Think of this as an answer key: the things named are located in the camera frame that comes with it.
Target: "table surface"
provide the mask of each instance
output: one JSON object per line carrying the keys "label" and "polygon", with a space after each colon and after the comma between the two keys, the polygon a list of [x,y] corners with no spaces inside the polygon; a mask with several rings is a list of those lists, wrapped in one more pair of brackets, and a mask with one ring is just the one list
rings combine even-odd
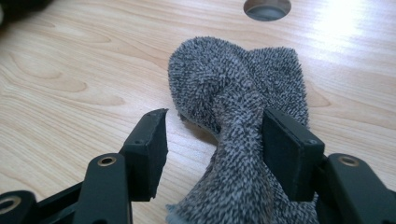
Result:
{"label": "table surface", "polygon": [[396,190],[396,6],[391,0],[295,0],[279,21],[254,21],[241,0],[73,1],[0,31],[0,193],[38,200],[83,180],[88,162],[118,152],[147,112],[169,108],[169,153],[157,197],[133,203],[135,223],[164,223],[215,150],[183,124],[167,80],[185,40],[214,36],[245,49],[296,49],[312,132],[326,154],[369,163]]}

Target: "fabric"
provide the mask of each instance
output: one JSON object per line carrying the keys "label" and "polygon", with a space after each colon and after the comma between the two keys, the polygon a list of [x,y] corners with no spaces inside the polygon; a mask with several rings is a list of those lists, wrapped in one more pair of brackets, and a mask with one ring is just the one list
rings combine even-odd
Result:
{"label": "fabric", "polygon": [[196,37],[174,52],[168,73],[179,114],[219,141],[204,176],[167,206],[168,223],[318,223],[315,203],[290,202],[262,159],[264,108],[308,123],[296,52]]}

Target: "wooden table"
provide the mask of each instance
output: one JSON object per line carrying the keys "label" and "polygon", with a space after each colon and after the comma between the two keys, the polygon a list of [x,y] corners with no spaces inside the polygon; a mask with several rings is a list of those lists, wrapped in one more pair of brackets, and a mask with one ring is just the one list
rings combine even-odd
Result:
{"label": "wooden table", "polygon": [[38,200],[81,181],[94,157],[118,152],[140,118],[170,108],[157,198],[135,223],[164,223],[165,205],[198,181],[215,149],[180,122],[167,82],[185,40],[296,49],[312,132],[367,161],[396,190],[396,6],[391,0],[295,0],[279,21],[254,21],[241,0],[54,0],[0,32],[0,193]]}

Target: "gray fabric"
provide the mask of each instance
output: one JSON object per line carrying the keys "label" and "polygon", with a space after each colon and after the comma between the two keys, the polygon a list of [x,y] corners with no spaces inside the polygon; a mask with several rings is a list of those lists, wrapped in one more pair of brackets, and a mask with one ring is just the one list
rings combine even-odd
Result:
{"label": "gray fabric", "polygon": [[219,141],[201,180],[180,203],[168,205],[168,223],[318,223],[315,204],[290,202],[262,161],[264,108],[308,122],[296,52],[247,51],[196,37],[175,51],[168,72],[180,115]]}

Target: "round hole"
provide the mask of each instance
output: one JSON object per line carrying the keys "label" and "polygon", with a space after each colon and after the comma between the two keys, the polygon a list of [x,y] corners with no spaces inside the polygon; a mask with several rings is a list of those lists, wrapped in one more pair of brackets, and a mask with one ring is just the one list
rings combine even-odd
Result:
{"label": "round hole", "polygon": [[98,165],[100,166],[109,166],[111,164],[114,164],[116,162],[115,157],[104,157],[101,160],[98,161]]}
{"label": "round hole", "polygon": [[9,196],[0,201],[0,215],[5,214],[21,203],[21,198],[18,196]]}
{"label": "round hole", "polygon": [[352,157],[340,156],[338,160],[347,166],[359,166],[359,161]]}
{"label": "round hole", "polygon": [[289,0],[247,0],[245,13],[256,21],[276,21],[284,18],[291,10]]}

